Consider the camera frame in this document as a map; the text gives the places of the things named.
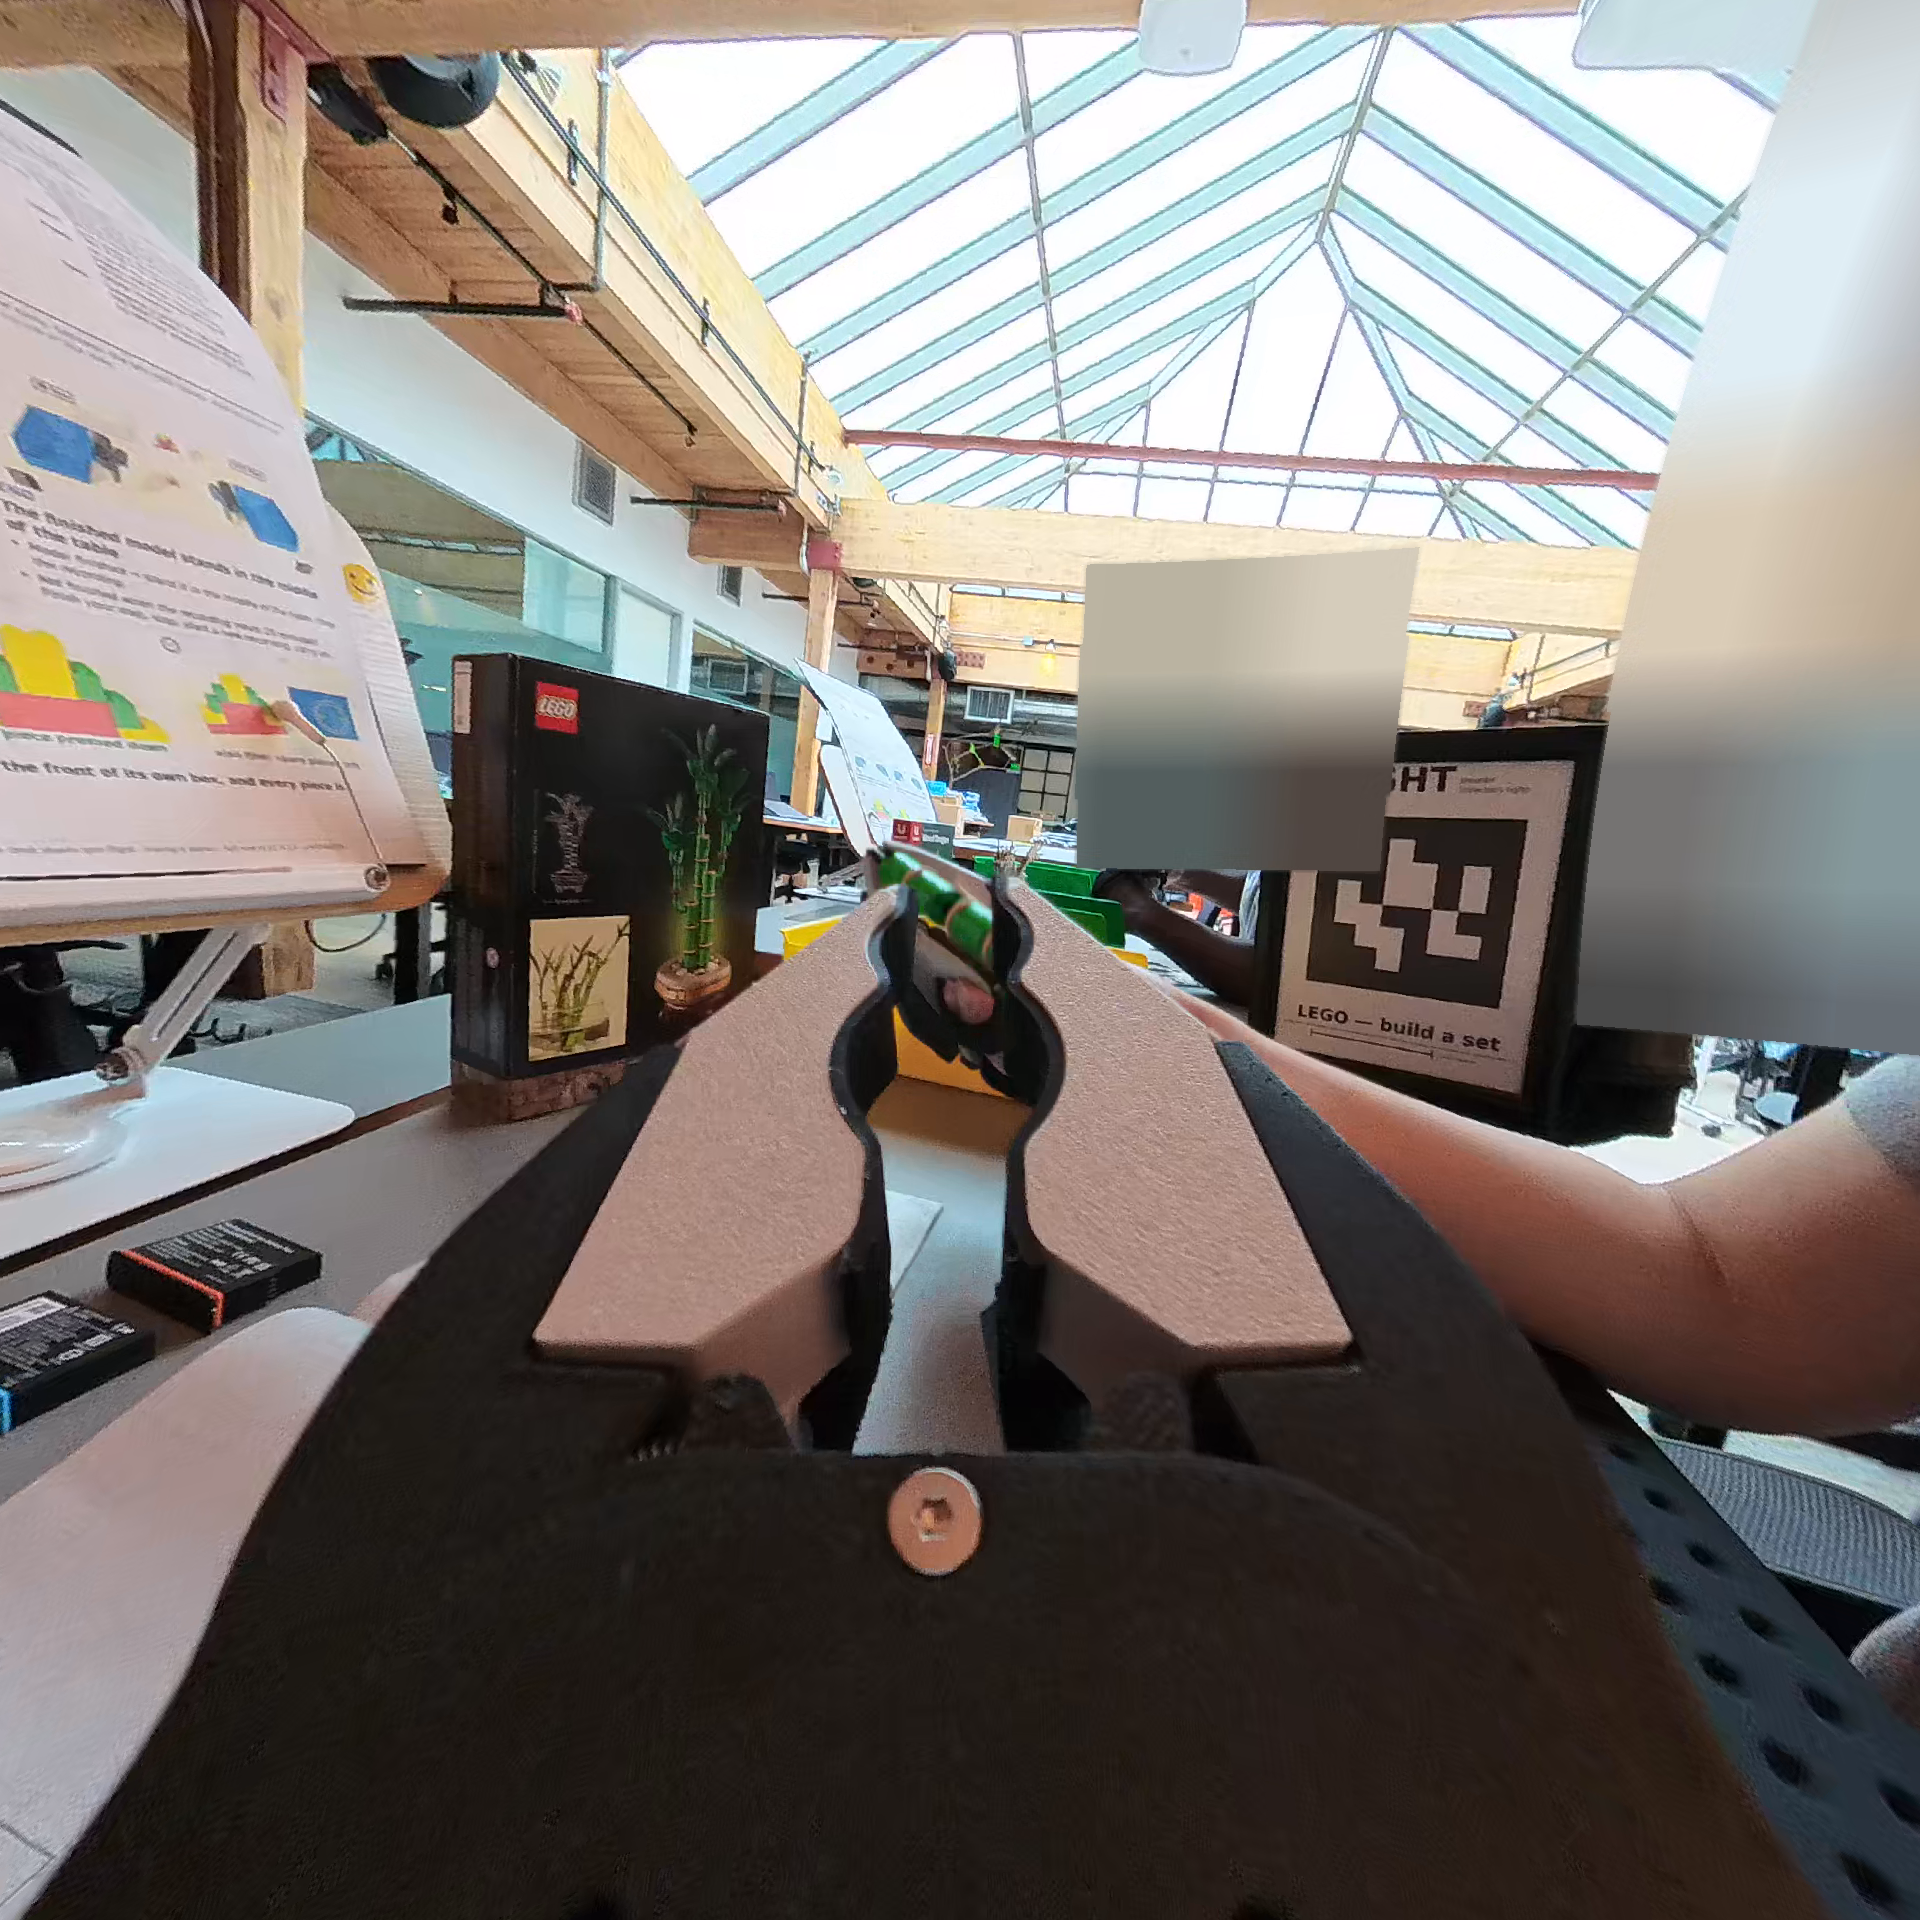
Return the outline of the white instruction booklet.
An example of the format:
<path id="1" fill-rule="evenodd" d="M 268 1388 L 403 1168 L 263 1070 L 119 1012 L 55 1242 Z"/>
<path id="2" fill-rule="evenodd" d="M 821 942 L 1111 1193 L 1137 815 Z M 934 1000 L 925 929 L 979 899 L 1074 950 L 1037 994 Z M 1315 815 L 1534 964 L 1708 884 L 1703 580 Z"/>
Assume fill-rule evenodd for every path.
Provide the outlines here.
<path id="1" fill-rule="evenodd" d="M 239 1332 L 4 1499 L 4 1916 L 27 1916 L 204 1639 L 261 1504 L 429 1255 Z"/>

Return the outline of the orange-edged black battery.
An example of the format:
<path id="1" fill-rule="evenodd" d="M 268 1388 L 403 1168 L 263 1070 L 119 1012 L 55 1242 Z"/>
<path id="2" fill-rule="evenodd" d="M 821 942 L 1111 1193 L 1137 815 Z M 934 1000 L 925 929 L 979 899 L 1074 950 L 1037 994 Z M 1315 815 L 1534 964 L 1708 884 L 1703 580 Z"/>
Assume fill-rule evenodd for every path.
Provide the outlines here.
<path id="1" fill-rule="evenodd" d="M 218 1332 L 319 1283 L 323 1255 L 247 1218 L 111 1250 L 105 1286 L 162 1317 Z"/>

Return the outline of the black framed marker sign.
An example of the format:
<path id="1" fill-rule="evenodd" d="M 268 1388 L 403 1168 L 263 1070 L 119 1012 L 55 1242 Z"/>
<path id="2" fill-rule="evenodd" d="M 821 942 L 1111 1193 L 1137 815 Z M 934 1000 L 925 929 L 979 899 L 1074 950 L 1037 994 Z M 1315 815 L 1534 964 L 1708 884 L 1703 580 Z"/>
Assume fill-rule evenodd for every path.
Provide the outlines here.
<path id="1" fill-rule="evenodd" d="M 1544 1133 L 1577 1033 L 1604 742 L 1598 721 L 1403 731 L 1376 867 L 1263 877 L 1255 1025 Z"/>

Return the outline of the black track spotlight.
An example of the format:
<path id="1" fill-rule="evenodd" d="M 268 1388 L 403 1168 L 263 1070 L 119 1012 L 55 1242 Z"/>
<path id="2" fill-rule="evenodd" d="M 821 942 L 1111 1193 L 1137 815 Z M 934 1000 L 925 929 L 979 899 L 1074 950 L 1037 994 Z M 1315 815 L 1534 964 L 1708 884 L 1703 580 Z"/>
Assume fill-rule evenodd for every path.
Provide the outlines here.
<path id="1" fill-rule="evenodd" d="M 369 79 L 398 118 L 427 128 L 465 128 L 482 118 L 503 84 L 503 53 L 372 53 Z"/>

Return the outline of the green toy bamboo stem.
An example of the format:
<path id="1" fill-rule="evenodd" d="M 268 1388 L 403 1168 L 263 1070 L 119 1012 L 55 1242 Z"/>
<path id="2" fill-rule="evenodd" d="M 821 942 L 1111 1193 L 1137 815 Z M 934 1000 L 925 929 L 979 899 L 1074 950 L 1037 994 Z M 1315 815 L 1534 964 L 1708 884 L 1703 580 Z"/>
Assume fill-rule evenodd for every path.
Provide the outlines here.
<path id="1" fill-rule="evenodd" d="M 993 890 L 953 860 L 889 842 L 870 854 L 877 890 L 905 890 L 914 908 L 914 956 L 899 990 L 905 1028 L 944 1067 L 988 1092 L 1037 1100 L 1030 1019 L 1016 1009 Z"/>

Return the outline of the white background document stand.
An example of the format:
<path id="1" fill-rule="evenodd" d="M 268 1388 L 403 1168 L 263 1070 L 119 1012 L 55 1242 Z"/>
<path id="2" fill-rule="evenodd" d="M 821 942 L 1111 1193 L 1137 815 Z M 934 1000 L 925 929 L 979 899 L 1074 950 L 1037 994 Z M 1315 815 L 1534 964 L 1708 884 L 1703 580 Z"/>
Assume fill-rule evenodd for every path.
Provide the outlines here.
<path id="1" fill-rule="evenodd" d="M 922 758 L 909 746 L 887 705 L 875 692 L 804 662 L 799 671 L 834 733 L 820 746 L 820 762 L 849 845 L 877 853 L 894 837 L 899 824 L 932 824 L 934 803 Z"/>

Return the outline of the person's right forearm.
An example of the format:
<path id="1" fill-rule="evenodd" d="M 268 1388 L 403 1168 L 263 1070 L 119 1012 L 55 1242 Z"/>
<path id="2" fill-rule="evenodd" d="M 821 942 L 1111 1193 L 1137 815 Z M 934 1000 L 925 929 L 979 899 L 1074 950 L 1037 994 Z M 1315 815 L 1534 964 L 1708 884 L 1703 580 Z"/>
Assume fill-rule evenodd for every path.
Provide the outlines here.
<path id="1" fill-rule="evenodd" d="M 1918 1056 L 1712 1167 L 1636 1184 L 1175 1003 L 1250 1043 L 1528 1335 L 1609 1388 L 1757 1431 L 1918 1417 Z"/>

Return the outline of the blue-edged black battery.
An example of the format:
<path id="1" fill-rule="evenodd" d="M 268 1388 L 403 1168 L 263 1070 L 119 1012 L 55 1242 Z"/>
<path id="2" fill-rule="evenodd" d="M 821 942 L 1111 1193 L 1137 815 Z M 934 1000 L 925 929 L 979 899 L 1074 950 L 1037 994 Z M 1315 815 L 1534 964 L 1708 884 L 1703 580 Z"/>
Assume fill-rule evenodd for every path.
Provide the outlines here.
<path id="1" fill-rule="evenodd" d="M 159 1356 L 159 1332 L 60 1292 L 4 1305 L 4 1431 Z"/>

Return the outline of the green storage bin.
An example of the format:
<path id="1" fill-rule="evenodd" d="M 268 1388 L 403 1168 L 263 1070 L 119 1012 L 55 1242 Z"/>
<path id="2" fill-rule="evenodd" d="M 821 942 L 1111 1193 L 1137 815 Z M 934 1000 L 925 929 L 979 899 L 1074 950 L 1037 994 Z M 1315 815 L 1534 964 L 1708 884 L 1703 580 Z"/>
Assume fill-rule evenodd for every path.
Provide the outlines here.
<path id="1" fill-rule="evenodd" d="M 1037 895 L 1053 902 L 1072 923 L 1088 929 L 1103 948 L 1125 950 L 1125 914 L 1119 899 L 1109 899 L 1095 890 L 1095 874 L 1051 861 L 1051 860 L 1027 860 L 1020 861 L 1013 853 L 967 853 L 961 867 L 982 878 L 997 874 L 1010 874 L 1025 878 Z"/>

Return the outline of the black toy set box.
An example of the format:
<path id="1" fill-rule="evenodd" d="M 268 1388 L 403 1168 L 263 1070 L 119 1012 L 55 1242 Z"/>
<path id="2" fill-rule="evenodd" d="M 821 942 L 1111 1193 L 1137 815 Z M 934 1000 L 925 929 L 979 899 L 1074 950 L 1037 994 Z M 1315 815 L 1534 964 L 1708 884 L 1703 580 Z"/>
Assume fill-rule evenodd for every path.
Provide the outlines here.
<path id="1" fill-rule="evenodd" d="M 580 663 L 450 663 L 450 1092 L 482 1120 L 593 1100 L 754 981 L 760 713 Z"/>

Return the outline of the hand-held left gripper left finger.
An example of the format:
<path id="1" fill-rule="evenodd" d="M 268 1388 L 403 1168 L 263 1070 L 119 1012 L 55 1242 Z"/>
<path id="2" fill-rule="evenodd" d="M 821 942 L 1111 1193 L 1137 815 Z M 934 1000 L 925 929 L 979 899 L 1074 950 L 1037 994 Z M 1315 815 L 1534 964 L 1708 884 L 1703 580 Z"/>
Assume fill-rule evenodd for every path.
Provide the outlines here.
<path id="1" fill-rule="evenodd" d="M 881 885 L 694 1028 L 580 1238 L 535 1349 L 694 1391 L 767 1388 L 801 1443 L 849 1453 L 894 1318 L 894 1224 L 870 1108 L 899 1076 L 917 942 Z"/>

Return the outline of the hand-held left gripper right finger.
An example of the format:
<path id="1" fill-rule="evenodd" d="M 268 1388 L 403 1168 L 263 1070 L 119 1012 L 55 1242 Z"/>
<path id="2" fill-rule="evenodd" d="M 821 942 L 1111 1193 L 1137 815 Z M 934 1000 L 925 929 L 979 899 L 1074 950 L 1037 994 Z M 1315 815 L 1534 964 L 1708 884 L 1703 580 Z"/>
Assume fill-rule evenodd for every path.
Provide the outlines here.
<path id="1" fill-rule="evenodd" d="M 1027 1104 L 982 1317 L 1010 1453 L 1137 1376 L 1344 1363 L 1351 1324 L 1209 1025 L 1025 878 L 993 884 L 997 1076 Z"/>

